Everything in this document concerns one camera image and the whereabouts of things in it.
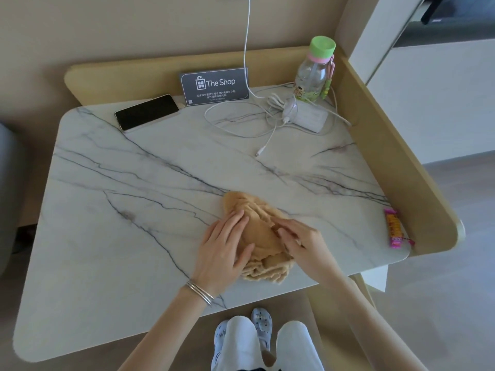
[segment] water bottle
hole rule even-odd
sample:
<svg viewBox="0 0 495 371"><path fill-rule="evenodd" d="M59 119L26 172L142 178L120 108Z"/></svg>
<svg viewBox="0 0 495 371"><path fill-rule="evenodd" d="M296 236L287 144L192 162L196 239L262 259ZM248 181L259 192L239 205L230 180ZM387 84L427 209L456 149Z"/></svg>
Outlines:
<svg viewBox="0 0 495 371"><path fill-rule="evenodd" d="M328 63L336 44L330 37L313 37L309 53L301 64L294 82L294 95L302 101L316 101L328 78Z"/></svg>

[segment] silver bracelet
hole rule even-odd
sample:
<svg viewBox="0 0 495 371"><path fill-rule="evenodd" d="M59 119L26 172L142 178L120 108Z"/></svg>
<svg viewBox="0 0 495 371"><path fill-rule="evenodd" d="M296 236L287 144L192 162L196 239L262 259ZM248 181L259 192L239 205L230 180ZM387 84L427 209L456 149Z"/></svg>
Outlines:
<svg viewBox="0 0 495 371"><path fill-rule="evenodd" d="M186 285L198 294L209 306L211 306L213 300L215 299L211 294L207 293L204 289L197 286L192 280L188 280Z"/></svg>

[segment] tan garment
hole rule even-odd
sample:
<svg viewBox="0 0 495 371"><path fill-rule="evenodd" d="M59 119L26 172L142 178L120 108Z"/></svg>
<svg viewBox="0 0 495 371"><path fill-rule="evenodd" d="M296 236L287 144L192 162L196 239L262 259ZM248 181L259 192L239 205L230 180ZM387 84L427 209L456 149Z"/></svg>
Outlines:
<svg viewBox="0 0 495 371"><path fill-rule="evenodd" d="M240 251L250 243L255 247L249 262L243 269L246 280L269 280L282 282L294 265L293 258L285 251L281 239L276 234L271 217L287 218L276 208L250 194L231 191L223 197L225 213L244 210L250 217L241 240Z"/></svg>

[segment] smartphone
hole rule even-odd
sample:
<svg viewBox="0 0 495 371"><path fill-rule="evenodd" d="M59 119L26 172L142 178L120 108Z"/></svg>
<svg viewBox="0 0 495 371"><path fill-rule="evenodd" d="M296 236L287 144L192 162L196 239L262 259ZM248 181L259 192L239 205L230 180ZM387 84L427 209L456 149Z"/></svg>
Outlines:
<svg viewBox="0 0 495 371"><path fill-rule="evenodd" d="M172 117L179 111L171 95L156 97L144 103L115 112L123 132L136 130L146 124Z"/></svg>

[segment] black sign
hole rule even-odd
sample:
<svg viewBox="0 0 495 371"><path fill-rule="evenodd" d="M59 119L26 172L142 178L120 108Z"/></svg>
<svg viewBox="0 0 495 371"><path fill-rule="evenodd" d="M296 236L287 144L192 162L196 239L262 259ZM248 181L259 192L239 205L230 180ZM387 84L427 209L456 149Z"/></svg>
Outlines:
<svg viewBox="0 0 495 371"><path fill-rule="evenodd" d="M219 103L249 98L244 68L181 74L186 105Z"/></svg>

